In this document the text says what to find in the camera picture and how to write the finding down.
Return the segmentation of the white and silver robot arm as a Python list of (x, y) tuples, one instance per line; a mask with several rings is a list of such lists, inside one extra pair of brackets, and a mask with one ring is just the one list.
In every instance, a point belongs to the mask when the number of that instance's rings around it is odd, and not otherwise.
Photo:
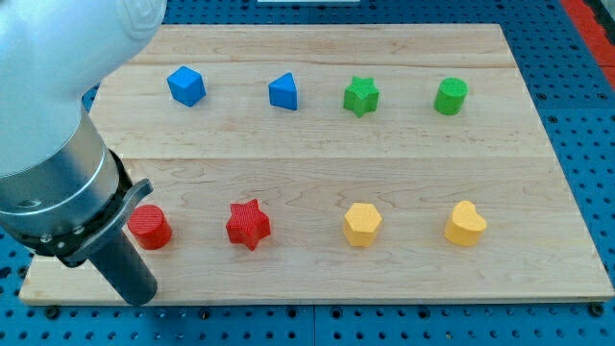
[(64, 235), (119, 186), (118, 165), (84, 93), (138, 54), (165, 0), (13, 0), (1, 4), (1, 227)]

